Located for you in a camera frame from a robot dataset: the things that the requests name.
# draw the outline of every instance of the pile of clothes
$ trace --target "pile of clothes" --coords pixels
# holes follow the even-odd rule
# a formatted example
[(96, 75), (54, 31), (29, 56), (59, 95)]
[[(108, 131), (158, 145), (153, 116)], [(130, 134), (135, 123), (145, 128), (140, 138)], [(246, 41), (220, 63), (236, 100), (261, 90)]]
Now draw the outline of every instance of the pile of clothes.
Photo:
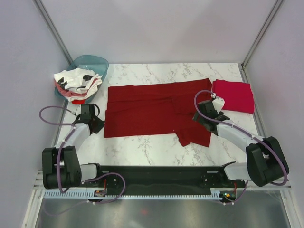
[(102, 83), (101, 76), (93, 70), (80, 68), (54, 74), (54, 80), (58, 92), (75, 105), (84, 104)]

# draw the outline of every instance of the teal basket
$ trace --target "teal basket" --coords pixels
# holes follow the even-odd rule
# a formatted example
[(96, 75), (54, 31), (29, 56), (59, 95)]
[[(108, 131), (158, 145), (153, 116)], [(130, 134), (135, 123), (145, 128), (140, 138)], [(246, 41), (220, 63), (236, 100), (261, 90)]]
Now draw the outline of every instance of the teal basket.
[[(103, 82), (105, 80), (106, 74), (108, 72), (109, 63), (107, 60), (105, 60), (104, 58), (101, 58), (101, 57), (84, 55), (84, 56), (79, 56), (78, 58), (76, 58), (72, 62), (72, 64), (68, 67), (67, 71), (74, 70), (76, 68), (81, 68), (81, 69), (85, 69), (85, 70), (93, 70), (95, 72), (95, 74), (98, 74), (101, 76), (101, 80)], [(55, 87), (54, 92), (55, 92), (56, 96), (61, 97), (67, 101), (67, 99), (59, 93), (59, 91), (57, 90), (56, 87)], [(96, 93), (94, 93), (92, 96), (87, 98), (85, 100), (85, 104), (90, 103), (93, 100), (95, 95), (96, 95)]]

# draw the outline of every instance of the laundry basket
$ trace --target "laundry basket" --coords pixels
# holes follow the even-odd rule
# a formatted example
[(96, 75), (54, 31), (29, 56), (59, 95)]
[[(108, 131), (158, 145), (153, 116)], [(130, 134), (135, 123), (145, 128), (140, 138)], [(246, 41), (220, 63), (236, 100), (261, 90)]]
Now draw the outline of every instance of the laundry basket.
[[(76, 58), (72, 62), (72, 64), (68, 67), (67, 71), (74, 70), (76, 68), (81, 68), (81, 69), (85, 69), (85, 70), (93, 70), (95, 72), (95, 74), (98, 74), (101, 76), (101, 80), (103, 82), (105, 80), (106, 74), (108, 72), (109, 63), (107, 60), (105, 60), (104, 58), (101, 58), (101, 57), (84, 55), (84, 56), (79, 56), (78, 58)], [(56, 87), (55, 87), (54, 92), (55, 92), (56, 96), (61, 97), (67, 101), (67, 99), (59, 93), (59, 91), (57, 90)], [(85, 104), (90, 103), (93, 100), (95, 95), (96, 95), (96, 93), (94, 93), (92, 96), (87, 98), (85, 100)]]

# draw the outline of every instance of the folded red cloth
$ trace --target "folded red cloth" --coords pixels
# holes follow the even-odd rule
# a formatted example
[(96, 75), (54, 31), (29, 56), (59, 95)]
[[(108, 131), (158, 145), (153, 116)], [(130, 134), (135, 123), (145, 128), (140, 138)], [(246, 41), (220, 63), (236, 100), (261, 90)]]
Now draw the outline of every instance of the folded red cloth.
[[(115, 86), (108, 89), (105, 138), (176, 133), (182, 146), (210, 144), (210, 132), (193, 121), (194, 96), (211, 90), (209, 79), (170, 84)], [(210, 99), (200, 94), (198, 101)]]
[(225, 100), (224, 110), (250, 114), (255, 110), (253, 94), (248, 83), (215, 80), (212, 91)]

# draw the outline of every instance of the marble table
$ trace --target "marble table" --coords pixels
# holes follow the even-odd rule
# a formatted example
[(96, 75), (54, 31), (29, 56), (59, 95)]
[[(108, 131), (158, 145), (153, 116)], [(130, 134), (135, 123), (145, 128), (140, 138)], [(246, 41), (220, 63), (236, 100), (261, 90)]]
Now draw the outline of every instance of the marble table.
[[(241, 82), (236, 63), (219, 64), (123, 64), (110, 65), (107, 77), (97, 92), (93, 103), (100, 107), (99, 118), (105, 119), (107, 91), (109, 86), (150, 85), (184, 82), (210, 78)], [(68, 104), (74, 111), (78, 105)], [(224, 111), (235, 123), (257, 134), (251, 114)], [(66, 112), (63, 122), (75, 119)], [(62, 127), (59, 140), (69, 132)], [(223, 165), (231, 161), (245, 162), (246, 156), (238, 147), (225, 139), (211, 136), (210, 147), (189, 144), (182, 147), (175, 134), (143, 135), (104, 138), (104, 129), (92, 134), (77, 151), (80, 164), (97, 162), (101, 165), (159, 165), (159, 166), (210, 166)]]

